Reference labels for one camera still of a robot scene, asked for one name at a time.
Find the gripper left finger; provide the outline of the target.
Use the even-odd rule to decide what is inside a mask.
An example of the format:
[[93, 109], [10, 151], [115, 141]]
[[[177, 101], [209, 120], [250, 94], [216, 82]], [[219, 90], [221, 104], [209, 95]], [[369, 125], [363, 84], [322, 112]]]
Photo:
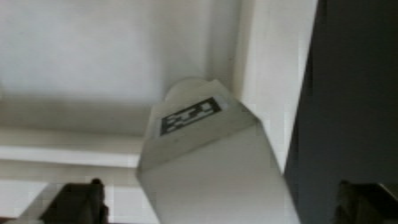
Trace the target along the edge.
[[99, 178], [65, 185], [40, 219], [45, 224], [109, 224], [106, 185]]

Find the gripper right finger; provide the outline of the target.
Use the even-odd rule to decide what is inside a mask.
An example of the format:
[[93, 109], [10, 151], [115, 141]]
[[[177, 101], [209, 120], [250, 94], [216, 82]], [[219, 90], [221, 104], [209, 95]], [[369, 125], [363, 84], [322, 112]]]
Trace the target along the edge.
[[398, 224], [398, 183], [340, 183], [333, 224]]

